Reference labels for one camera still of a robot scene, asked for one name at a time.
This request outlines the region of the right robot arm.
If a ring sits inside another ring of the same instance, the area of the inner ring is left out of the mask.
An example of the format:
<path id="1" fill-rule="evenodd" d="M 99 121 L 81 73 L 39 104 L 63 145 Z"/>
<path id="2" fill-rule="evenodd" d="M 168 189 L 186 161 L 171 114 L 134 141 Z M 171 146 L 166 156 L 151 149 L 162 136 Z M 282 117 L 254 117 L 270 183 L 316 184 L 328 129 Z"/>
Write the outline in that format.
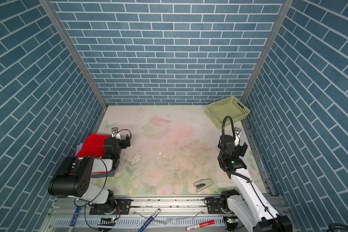
<path id="1" fill-rule="evenodd" d="M 236 144 L 240 138 L 232 129 L 232 135 L 221 130 L 218 147 L 218 163 L 239 193 L 223 192 L 223 208 L 234 213 L 249 232 L 292 232 L 291 220 L 282 211 L 274 208 L 253 182 L 249 170 L 241 159 L 247 144 Z"/>

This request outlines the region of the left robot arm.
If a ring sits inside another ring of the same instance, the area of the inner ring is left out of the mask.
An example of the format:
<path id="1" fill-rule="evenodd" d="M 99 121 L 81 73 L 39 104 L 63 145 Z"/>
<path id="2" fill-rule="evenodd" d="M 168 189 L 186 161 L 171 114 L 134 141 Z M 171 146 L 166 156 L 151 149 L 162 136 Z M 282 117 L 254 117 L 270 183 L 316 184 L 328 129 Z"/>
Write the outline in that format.
<path id="1" fill-rule="evenodd" d="M 110 135 L 92 133 L 73 157 L 66 157 L 48 185 L 53 196 L 73 197 L 85 201 L 91 214 L 119 215 L 121 204 L 112 190 L 91 183 L 91 179 L 104 176 L 105 181 L 118 169 L 122 150 L 130 147 L 132 134 L 113 128 Z"/>

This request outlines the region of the red t-shirt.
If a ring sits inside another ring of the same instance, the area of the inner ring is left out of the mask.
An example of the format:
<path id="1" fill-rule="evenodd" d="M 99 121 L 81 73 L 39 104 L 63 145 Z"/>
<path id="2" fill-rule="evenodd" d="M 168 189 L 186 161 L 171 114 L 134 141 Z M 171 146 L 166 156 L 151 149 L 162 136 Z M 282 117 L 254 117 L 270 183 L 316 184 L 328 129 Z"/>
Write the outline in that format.
<path id="1" fill-rule="evenodd" d="M 103 157 L 104 155 L 104 141 L 106 138 L 108 138 L 108 135 L 99 135 L 92 133 L 88 136 L 88 138 L 85 140 L 81 150 L 76 155 L 79 158 L 84 158 L 89 155 L 95 155 L 98 157 Z"/>

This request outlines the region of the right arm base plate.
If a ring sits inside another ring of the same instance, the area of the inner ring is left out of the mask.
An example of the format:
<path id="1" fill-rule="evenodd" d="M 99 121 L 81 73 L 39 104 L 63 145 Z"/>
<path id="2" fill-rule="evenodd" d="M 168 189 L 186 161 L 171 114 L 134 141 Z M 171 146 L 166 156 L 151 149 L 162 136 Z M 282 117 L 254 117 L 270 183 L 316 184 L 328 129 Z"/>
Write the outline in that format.
<path id="1" fill-rule="evenodd" d="M 209 214 L 229 214 L 229 209 L 225 206 L 223 200 L 215 197 L 206 197 L 203 199 L 204 204 L 207 206 Z"/>

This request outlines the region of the pale green plastic basket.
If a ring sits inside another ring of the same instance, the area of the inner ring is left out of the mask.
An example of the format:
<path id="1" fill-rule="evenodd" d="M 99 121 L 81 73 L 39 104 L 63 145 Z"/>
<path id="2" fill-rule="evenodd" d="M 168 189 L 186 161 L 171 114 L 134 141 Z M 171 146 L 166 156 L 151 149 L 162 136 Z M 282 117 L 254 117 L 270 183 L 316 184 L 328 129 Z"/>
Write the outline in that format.
<path id="1" fill-rule="evenodd" d="M 239 122 L 244 120 L 249 113 L 250 110 L 235 96 L 219 100 L 205 107 L 205 114 L 217 129 L 221 129 L 226 116 L 230 116 L 233 122 Z"/>

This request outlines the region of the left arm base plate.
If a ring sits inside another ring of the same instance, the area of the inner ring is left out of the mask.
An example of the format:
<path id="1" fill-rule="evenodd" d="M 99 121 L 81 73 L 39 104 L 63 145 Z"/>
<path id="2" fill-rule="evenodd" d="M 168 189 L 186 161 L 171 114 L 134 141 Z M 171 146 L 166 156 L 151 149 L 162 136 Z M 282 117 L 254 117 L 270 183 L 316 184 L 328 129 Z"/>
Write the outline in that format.
<path id="1" fill-rule="evenodd" d="M 90 215 L 127 215 L 129 214 L 131 199 L 115 199 L 104 204 L 92 204 Z"/>

